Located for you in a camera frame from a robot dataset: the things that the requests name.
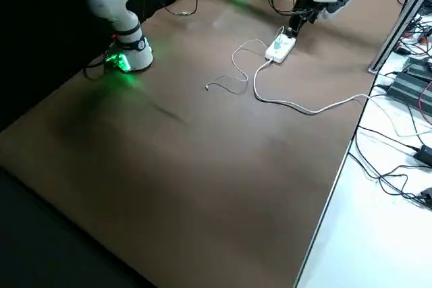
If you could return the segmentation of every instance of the power strip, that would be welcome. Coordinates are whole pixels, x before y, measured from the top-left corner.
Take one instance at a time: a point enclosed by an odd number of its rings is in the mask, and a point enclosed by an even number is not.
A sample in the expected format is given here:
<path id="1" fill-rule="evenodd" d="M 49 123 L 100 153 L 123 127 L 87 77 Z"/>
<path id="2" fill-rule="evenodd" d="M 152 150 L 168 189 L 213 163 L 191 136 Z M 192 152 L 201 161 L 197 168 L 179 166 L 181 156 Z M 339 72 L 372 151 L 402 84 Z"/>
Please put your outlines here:
<path id="1" fill-rule="evenodd" d="M 276 63 L 282 63 L 295 44 L 296 39 L 294 37 L 279 34 L 265 51 L 265 58 Z"/>

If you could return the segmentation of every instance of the brown mat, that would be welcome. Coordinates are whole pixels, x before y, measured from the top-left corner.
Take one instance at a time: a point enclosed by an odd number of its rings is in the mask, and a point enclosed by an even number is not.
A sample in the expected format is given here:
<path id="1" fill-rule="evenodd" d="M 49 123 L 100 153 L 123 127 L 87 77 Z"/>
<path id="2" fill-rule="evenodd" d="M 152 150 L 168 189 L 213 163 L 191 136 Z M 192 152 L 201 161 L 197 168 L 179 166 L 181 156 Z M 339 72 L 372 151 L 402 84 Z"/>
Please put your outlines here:
<path id="1" fill-rule="evenodd" d="M 354 0 L 307 26 L 283 65 L 262 72 L 261 94 L 318 108 L 368 92 L 367 65 L 398 10 Z M 199 0 L 189 18 L 160 11 L 144 25 L 152 68 L 78 74 L 0 135 L 0 163 L 160 287 L 289 287 L 361 106 L 305 117 L 257 102 L 251 87 L 204 88 L 238 75 L 233 50 L 271 43 L 284 22 L 267 0 Z M 263 63 L 237 58 L 250 76 Z"/>

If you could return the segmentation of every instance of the black backdrop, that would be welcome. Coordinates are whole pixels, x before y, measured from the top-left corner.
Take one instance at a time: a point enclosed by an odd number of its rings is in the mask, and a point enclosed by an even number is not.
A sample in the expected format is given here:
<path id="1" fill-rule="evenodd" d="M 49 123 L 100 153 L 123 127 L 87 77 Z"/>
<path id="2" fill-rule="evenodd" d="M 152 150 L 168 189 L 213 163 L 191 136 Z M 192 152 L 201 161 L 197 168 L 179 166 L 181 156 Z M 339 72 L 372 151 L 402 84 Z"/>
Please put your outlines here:
<path id="1" fill-rule="evenodd" d="M 0 131 L 102 53 L 112 34 L 85 0 L 12 0 L 3 8 L 11 20 L 7 30 L 3 27 L 3 44 L 14 56 L 1 70 Z M 161 4 L 129 0 L 128 8 L 145 21 Z"/>

